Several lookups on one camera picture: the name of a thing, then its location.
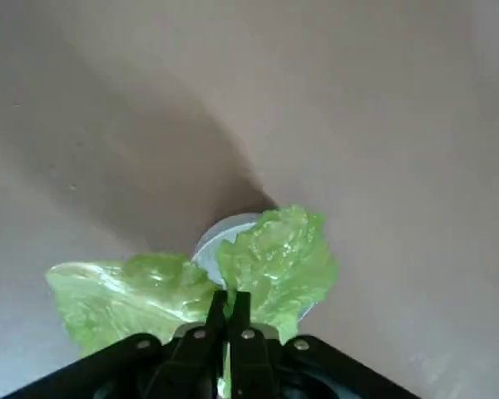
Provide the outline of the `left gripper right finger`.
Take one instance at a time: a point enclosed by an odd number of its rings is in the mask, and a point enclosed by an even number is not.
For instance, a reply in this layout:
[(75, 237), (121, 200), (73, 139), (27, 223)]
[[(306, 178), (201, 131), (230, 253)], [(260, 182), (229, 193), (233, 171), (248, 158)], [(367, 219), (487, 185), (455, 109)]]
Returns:
[(230, 316), (233, 398), (415, 398), (416, 395), (311, 335), (285, 344), (250, 322), (251, 296), (238, 292)]

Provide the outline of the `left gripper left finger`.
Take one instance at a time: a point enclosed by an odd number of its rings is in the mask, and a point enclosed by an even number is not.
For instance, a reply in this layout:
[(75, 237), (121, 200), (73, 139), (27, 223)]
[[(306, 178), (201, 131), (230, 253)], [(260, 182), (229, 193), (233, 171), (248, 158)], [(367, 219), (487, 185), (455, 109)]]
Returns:
[(227, 292), (203, 322), (161, 342), (137, 333), (6, 395), (7, 398), (215, 398), (222, 372)]

